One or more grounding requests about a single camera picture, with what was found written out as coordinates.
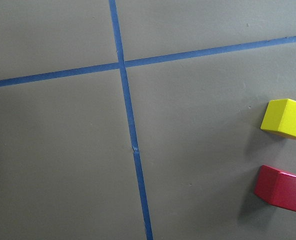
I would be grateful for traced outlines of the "red wooden block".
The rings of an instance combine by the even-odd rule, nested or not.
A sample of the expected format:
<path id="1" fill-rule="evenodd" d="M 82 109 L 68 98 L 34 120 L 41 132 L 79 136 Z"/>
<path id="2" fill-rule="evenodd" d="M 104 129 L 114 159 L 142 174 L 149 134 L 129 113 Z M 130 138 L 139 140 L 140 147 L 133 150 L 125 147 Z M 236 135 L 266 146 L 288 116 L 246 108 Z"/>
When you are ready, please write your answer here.
<path id="1" fill-rule="evenodd" d="M 272 206 L 296 212 L 296 175 L 262 165 L 254 194 Z"/>

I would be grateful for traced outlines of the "yellow wooden block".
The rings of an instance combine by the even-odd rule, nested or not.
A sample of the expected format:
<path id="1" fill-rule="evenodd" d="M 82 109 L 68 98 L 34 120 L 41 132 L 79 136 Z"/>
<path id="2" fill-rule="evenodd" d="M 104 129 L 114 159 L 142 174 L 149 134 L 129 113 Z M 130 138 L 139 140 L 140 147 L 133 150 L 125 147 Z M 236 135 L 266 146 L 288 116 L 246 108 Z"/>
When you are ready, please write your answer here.
<path id="1" fill-rule="evenodd" d="M 270 100 L 260 129 L 278 136 L 296 140 L 296 100 Z"/>

